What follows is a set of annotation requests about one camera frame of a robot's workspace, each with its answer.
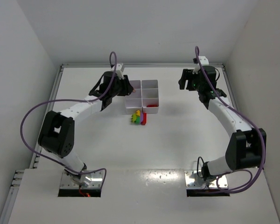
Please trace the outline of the red lego brick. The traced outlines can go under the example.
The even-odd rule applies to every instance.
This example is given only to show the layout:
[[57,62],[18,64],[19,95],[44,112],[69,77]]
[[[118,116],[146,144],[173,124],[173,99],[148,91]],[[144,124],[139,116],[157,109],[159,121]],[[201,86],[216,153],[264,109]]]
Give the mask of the red lego brick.
[[146,107],[148,107],[148,108],[151,108],[151,107],[158,107],[158,105],[152,104],[152,105],[147,105]]

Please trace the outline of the multicolour lego cluster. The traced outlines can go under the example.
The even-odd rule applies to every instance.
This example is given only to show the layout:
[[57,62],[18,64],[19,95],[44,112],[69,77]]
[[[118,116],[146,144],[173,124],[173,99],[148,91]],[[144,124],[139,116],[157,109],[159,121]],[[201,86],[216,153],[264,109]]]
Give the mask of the multicolour lego cluster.
[[146,125],[147,113],[137,110],[131,115],[131,122],[136,125]]

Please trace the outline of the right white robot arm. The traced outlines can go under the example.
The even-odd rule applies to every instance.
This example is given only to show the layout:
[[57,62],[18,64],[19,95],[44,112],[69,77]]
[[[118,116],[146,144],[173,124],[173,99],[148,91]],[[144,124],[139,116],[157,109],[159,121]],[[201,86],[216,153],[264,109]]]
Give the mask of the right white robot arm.
[[262,149],[266,146],[266,132],[256,130],[234,112],[225,92],[217,88],[216,76],[216,68],[204,66],[197,72],[183,69],[178,81],[181,90],[197,91],[199,100],[215,115],[230,137],[224,156],[203,163],[201,175],[204,180],[260,166]]

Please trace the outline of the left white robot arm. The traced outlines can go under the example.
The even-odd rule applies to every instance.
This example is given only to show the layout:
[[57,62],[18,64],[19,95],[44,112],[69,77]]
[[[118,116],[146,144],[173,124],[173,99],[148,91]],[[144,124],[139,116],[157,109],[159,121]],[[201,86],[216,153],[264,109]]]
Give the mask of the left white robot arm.
[[44,119],[38,144],[53,154],[66,172],[81,179],[87,166],[74,152],[75,127],[91,115],[103,111],[116,96],[129,96],[134,88],[128,75],[106,71],[81,102],[59,112],[49,111]]

